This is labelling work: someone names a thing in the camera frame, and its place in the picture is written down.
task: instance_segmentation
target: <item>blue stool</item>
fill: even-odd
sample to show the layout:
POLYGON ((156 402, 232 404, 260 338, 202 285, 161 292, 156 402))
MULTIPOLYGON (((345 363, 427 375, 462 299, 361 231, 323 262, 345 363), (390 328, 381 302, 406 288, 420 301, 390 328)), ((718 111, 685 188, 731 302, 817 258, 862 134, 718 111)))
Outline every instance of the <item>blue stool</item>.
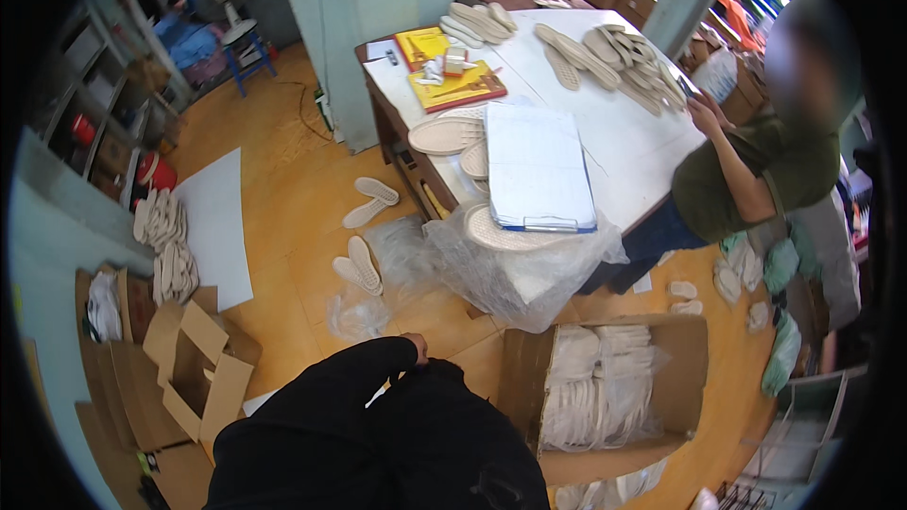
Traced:
POLYGON ((267 56, 264 46, 261 45, 261 40, 258 39, 258 35, 255 32, 256 26, 257 22, 254 19, 245 19, 237 27, 228 30, 221 39, 224 53, 227 54, 227 63, 230 64, 230 71, 233 73, 233 78, 236 80, 236 85, 240 88, 240 95, 243 98, 246 98, 246 90, 242 88, 242 81, 258 69, 267 67, 271 75, 274 77, 278 75, 278 72, 274 70, 274 66, 271 65, 271 59, 267 56), (236 57, 233 55, 232 45, 246 34, 251 38, 252 45, 255 46, 255 49, 261 55, 261 59, 245 69, 240 69, 240 64, 236 62, 236 57))

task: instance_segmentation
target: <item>seated person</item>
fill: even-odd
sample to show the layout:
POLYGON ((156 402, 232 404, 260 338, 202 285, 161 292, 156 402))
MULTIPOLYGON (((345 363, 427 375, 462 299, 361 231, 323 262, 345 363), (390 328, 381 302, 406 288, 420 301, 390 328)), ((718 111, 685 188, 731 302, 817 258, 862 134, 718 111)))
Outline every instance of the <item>seated person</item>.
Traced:
POLYGON ((856 39, 831 0, 795 0, 782 10, 765 74, 774 111, 742 127, 708 93, 688 99, 707 141, 679 165, 667 200, 624 237, 630 264, 600 264, 580 293, 605 283, 624 293, 667 251, 720 242, 831 192, 838 128, 860 80, 856 39))
POLYGON ((187 80, 198 85, 220 74, 227 66, 218 39, 219 28, 200 20, 192 0, 167 0, 171 10, 154 25, 176 67, 187 80))

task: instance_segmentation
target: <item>yellow floor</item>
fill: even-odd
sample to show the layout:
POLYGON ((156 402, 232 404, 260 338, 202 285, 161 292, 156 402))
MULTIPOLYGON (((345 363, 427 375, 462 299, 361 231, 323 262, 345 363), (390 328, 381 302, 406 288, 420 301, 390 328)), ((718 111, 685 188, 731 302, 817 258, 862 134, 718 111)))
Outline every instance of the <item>yellow floor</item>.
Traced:
MULTIPOLYGON (((243 228, 255 298, 227 314, 264 347, 248 398, 283 386, 310 364, 348 346, 328 331, 325 312, 327 300, 343 287, 331 261, 346 255, 346 242, 354 233, 341 227, 340 220, 368 200, 353 188, 354 179, 376 177, 402 196, 365 228, 415 213, 377 148, 350 156, 329 139, 312 98, 315 75, 305 48, 282 51, 274 65, 276 78, 260 71, 244 82, 247 98, 230 81, 189 108, 180 146, 167 158, 186 178, 242 148, 243 228), (300 84, 306 85, 302 103, 300 84)), ((774 332, 751 336, 744 330, 749 304, 764 299, 765 290, 744 295, 732 310, 712 285, 718 253, 716 246, 678 253, 652 270, 653 291, 574 297, 559 319, 575 322, 580 312, 590 311, 663 312, 669 304, 663 288, 679 279, 693 281, 705 304, 709 380, 697 436, 671 456, 660 484, 627 508, 686 508, 702 486, 718 488, 728 469, 738 465, 737 446, 754 426, 751 415, 765 414, 770 407, 759 393, 759 380, 774 332)), ((391 320, 386 334, 421 332, 431 356, 459 364, 470 389, 493 402, 505 327, 487 315, 471 319, 467 307, 450 298, 410 308, 391 320)))

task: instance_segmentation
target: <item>blue clothing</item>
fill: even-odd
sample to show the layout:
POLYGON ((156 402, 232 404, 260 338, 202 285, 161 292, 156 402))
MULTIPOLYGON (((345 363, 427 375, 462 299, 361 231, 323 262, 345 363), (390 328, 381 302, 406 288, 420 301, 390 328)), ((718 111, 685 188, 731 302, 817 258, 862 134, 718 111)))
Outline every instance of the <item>blue clothing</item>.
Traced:
POLYGON ((629 264, 601 263, 580 289, 590 294, 607 283, 611 291, 623 293, 652 269, 667 251, 702 248, 709 243, 689 230, 674 203, 674 195, 654 210, 623 239, 629 264))
POLYGON ((207 60, 218 48, 218 40, 210 29, 188 22, 176 12, 168 12, 161 18, 154 25, 154 33, 179 69, 207 60))

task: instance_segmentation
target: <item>person in black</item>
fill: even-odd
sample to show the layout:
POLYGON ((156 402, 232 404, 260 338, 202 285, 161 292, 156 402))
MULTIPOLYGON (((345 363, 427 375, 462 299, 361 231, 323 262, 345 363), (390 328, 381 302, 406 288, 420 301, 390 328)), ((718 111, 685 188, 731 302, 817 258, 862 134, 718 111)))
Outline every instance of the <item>person in black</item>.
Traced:
POLYGON ((407 333, 308 367, 221 431, 205 508, 549 508, 510 420, 426 353, 407 333))

